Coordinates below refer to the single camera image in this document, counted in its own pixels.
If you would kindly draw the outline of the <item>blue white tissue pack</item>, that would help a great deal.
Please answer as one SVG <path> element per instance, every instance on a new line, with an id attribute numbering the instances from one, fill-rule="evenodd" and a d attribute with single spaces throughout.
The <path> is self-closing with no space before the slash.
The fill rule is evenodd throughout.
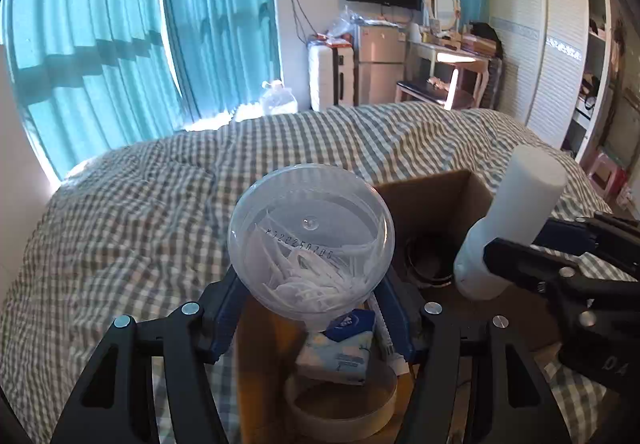
<path id="1" fill-rule="evenodd" d="M 308 334 L 296 360 L 299 375 L 348 386 L 366 382 L 375 314 L 356 308 L 328 329 Z"/>

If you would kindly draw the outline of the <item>clear round floss container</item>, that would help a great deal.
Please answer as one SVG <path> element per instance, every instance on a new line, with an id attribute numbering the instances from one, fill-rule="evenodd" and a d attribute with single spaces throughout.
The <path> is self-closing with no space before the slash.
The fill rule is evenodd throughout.
<path id="1" fill-rule="evenodd" d="M 370 297 L 395 227 L 381 195 L 341 167 L 297 164 L 245 190 L 228 229 L 230 264 L 265 308 L 322 331 Z"/>

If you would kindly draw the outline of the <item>white toothpaste tube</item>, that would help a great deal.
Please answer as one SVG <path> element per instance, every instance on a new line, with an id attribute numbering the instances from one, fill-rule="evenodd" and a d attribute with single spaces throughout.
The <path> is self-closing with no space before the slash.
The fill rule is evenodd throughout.
<path id="1" fill-rule="evenodd" d="M 375 337 L 378 340 L 378 348 L 385 364 L 395 372 L 397 377 L 407 375 L 410 372 L 407 360 L 396 351 L 378 303 L 375 302 L 373 297 L 370 297 L 367 305 L 370 311 L 374 313 Z"/>

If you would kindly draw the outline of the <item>pink plastic stool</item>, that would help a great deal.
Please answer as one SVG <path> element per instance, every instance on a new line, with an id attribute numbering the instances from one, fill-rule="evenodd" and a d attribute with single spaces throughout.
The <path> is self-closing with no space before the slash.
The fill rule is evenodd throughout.
<path id="1" fill-rule="evenodd" d="M 615 199 L 627 179 L 623 167 L 603 150 L 598 151 L 588 169 L 587 176 L 596 193 L 605 201 Z"/>

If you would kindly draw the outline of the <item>brown cardboard box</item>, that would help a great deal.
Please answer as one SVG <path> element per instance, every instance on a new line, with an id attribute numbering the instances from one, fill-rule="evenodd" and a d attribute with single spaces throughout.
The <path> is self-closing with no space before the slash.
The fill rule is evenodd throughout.
<path id="1" fill-rule="evenodd" d="M 393 270 L 427 302 L 438 302 L 468 323 L 496 319 L 510 326 L 533 352 L 556 336 L 538 297 L 510 289 L 501 297 L 474 303 L 454 288 L 454 257 L 472 225 L 491 203 L 488 189 L 469 171 L 414 178 L 380 187 L 396 227 Z M 350 416 L 368 414 L 382 402 L 382 386 L 341 386 L 296 378 L 295 356 L 303 346 L 303 327 L 245 303 L 236 333 L 241 438 L 245 443 L 321 443 L 352 439 Z M 418 368 L 399 378 L 392 418 L 372 435 L 375 443 L 396 440 Z M 448 442 L 463 442 L 472 366 L 460 362 L 459 389 Z"/>

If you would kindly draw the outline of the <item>grey checkered bed duvet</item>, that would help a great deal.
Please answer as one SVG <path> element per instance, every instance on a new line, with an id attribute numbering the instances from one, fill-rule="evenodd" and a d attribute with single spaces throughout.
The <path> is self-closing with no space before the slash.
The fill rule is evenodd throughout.
<path id="1" fill-rule="evenodd" d="M 48 442 L 115 317 L 145 321 L 224 277 L 235 204 L 273 171 L 341 167 L 376 185 L 455 170 L 496 190 L 539 138 L 500 112 L 405 102 L 276 115 L 108 152 L 66 178 L 1 308 L 1 438 Z"/>

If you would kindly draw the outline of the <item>dark cushioned stool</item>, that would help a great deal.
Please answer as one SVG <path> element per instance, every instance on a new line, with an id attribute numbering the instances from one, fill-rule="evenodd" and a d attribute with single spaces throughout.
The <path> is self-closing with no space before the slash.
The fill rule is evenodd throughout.
<path id="1" fill-rule="evenodd" d="M 395 100 L 430 102 L 447 110 L 473 108 L 470 84 L 465 82 L 463 75 L 460 89 L 457 89 L 456 83 L 450 85 L 451 73 L 449 66 L 445 66 L 442 70 L 436 70 L 434 78 L 428 77 L 430 72 L 427 70 L 407 75 L 405 80 L 396 83 Z"/>

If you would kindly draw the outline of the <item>white dressing table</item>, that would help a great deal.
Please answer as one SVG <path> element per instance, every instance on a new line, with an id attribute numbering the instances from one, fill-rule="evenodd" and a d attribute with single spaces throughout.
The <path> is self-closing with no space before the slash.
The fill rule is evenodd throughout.
<path id="1" fill-rule="evenodd" d="M 476 55 L 472 52 L 465 52 L 462 49 L 450 49 L 445 46 L 438 46 L 432 43 L 409 42 L 408 59 L 416 56 L 430 62 L 429 78 L 434 78 L 438 66 L 449 66 L 452 70 L 449 84 L 457 84 L 457 89 L 461 88 L 462 78 L 465 72 L 475 74 L 475 86 L 471 97 L 473 98 L 473 108 L 480 107 L 480 102 L 484 96 L 485 89 L 489 81 L 490 58 Z"/>

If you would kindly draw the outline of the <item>white louvered wardrobe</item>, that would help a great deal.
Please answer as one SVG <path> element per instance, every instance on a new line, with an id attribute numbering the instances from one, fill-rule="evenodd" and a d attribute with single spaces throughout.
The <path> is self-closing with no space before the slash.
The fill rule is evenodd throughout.
<path id="1" fill-rule="evenodd" d="M 611 0 L 489 0 L 503 47 L 497 108 L 582 165 L 611 96 Z"/>

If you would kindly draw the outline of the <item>black bag on dresser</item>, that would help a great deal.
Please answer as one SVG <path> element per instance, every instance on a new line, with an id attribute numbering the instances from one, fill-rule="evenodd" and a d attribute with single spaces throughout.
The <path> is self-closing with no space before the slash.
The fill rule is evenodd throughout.
<path id="1" fill-rule="evenodd" d="M 495 56 L 499 59 L 503 58 L 503 46 L 496 30 L 488 23 L 481 21 L 471 22 L 471 33 L 484 40 L 492 40 L 496 44 Z"/>

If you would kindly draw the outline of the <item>silver mini fridge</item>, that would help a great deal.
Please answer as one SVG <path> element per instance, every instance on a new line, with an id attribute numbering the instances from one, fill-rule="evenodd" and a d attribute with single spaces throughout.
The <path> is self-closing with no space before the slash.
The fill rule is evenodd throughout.
<path id="1" fill-rule="evenodd" d="M 395 101 L 397 83 L 405 74 L 406 50 L 405 30 L 398 26 L 356 26 L 356 96 L 359 106 Z"/>

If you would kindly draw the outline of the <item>clear plastic bag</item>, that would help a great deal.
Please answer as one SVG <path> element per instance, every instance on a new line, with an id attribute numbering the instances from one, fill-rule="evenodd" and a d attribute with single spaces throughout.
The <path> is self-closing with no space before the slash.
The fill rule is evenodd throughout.
<path id="1" fill-rule="evenodd" d="M 264 115 L 292 115 L 298 112 L 298 102 L 292 90 L 280 80 L 262 83 L 264 92 L 259 104 Z"/>

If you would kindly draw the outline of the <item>white oval vanity mirror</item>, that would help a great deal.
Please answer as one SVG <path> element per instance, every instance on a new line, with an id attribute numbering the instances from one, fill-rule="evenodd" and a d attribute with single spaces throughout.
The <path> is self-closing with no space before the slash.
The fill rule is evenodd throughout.
<path id="1" fill-rule="evenodd" d="M 458 27 L 460 0 L 424 0 L 428 24 L 437 22 L 439 30 L 450 31 Z"/>

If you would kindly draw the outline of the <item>white suitcase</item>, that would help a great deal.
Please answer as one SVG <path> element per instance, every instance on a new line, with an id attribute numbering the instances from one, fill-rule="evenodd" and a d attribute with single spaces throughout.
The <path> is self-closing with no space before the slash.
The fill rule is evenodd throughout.
<path id="1" fill-rule="evenodd" d="M 312 110 L 355 106 L 354 48 L 347 40 L 310 44 L 308 74 Z"/>

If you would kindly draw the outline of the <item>large teal window curtain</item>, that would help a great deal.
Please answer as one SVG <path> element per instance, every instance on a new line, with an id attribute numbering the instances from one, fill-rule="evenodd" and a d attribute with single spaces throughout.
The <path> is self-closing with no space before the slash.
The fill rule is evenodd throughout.
<path id="1" fill-rule="evenodd" d="M 1 0 L 30 141 L 58 177 L 255 104 L 280 74 L 273 0 Z"/>

